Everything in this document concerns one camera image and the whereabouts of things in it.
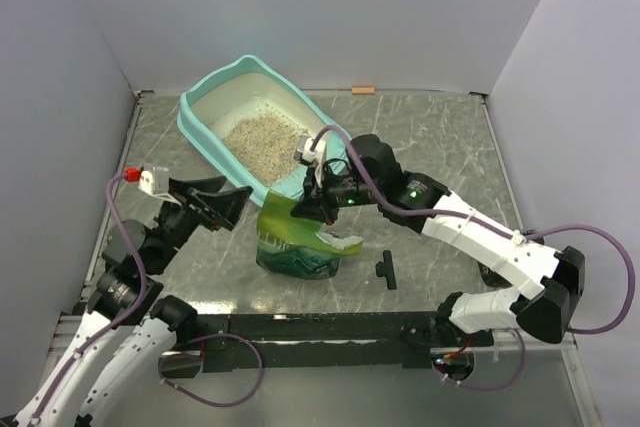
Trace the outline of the teal cat litter box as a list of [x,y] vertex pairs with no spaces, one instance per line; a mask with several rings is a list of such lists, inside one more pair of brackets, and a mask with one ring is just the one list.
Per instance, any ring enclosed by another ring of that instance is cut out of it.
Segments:
[[302,134],[315,136],[334,122],[298,87],[260,58],[245,55],[200,80],[180,97],[177,125],[186,139],[236,187],[253,188],[262,206],[269,191],[289,198],[302,194],[306,168],[297,164],[269,171],[273,181],[255,177],[267,160],[264,144],[275,136],[274,122],[294,135],[293,154]]

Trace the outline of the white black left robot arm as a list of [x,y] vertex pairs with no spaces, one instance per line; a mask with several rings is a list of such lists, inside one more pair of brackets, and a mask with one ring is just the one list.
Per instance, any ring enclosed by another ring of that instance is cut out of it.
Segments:
[[[135,183],[161,200],[154,227],[121,218],[114,200],[121,182]],[[105,194],[115,230],[102,253],[105,271],[60,360],[6,425],[95,426],[148,364],[173,347],[194,343],[197,310],[163,296],[155,278],[197,228],[234,229],[253,190],[227,190],[225,183],[225,177],[179,181],[148,168],[127,169],[108,181]]]

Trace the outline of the green cat litter bag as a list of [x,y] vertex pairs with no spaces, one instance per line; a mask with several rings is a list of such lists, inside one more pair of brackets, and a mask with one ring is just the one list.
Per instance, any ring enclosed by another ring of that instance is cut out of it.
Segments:
[[274,191],[267,193],[259,213],[256,263],[272,273],[302,280],[334,277],[341,260],[358,255],[359,236],[338,237],[313,220],[294,218],[295,201]]

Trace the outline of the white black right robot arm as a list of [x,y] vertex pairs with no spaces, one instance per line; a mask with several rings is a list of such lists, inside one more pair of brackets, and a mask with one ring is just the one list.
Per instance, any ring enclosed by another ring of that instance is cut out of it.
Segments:
[[376,135],[345,146],[347,171],[335,174],[319,137],[304,135],[294,157],[307,168],[296,218],[333,224],[340,209],[374,205],[390,222],[437,239],[473,258],[507,283],[482,294],[456,292],[439,306],[436,331],[458,345],[471,334],[519,328],[537,340],[560,343],[584,290],[584,255],[527,239],[467,204],[446,185],[405,171]]

